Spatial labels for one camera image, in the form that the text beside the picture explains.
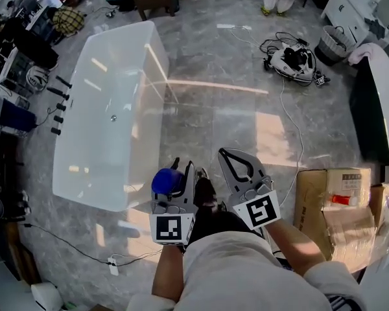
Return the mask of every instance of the freestanding bathtub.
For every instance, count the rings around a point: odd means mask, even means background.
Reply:
[[[58,125],[55,195],[109,211],[150,200],[168,70],[151,21],[88,38]]]

